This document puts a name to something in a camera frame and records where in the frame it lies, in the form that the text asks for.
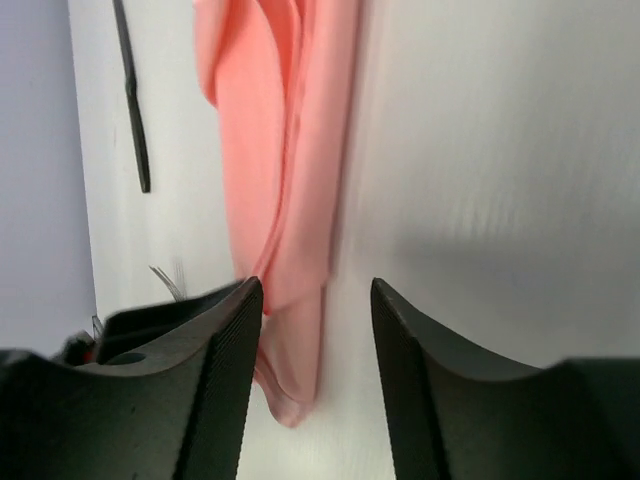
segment gray wall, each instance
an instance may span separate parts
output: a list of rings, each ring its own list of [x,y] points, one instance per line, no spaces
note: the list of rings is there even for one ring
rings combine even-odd
[[[95,293],[65,0],[0,2],[0,348],[49,354]]]

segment pink cloth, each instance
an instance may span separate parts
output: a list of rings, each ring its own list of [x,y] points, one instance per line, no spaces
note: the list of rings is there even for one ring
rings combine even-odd
[[[194,0],[236,273],[265,290],[255,379],[287,426],[316,397],[359,3]]]

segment black knife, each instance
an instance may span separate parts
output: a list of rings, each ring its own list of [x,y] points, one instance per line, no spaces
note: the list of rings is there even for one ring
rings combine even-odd
[[[131,120],[133,145],[136,151],[136,163],[138,165],[140,188],[142,189],[142,193],[149,193],[151,191],[149,154],[147,152],[147,141],[144,136],[142,116],[140,115],[140,105],[138,104],[138,82],[136,79],[136,70],[133,64],[131,40],[129,38],[127,18],[124,13],[124,5],[122,4],[122,0],[113,0],[113,9],[115,11],[116,24],[118,25],[118,38],[120,39],[122,61],[124,62],[124,88],[127,94],[127,104],[129,106],[129,118]]]

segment folded pink towel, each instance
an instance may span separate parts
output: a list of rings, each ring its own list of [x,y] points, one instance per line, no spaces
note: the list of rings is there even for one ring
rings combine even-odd
[[[236,273],[265,290],[255,378],[287,426],[316,397],[359,3],[194,0]]]

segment fabric fold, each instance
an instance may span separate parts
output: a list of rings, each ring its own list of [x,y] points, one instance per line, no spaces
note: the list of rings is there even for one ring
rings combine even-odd
[[[290,427],[316,398],[359,2],[194,1],[236,274],[265,291],[255,379]]]

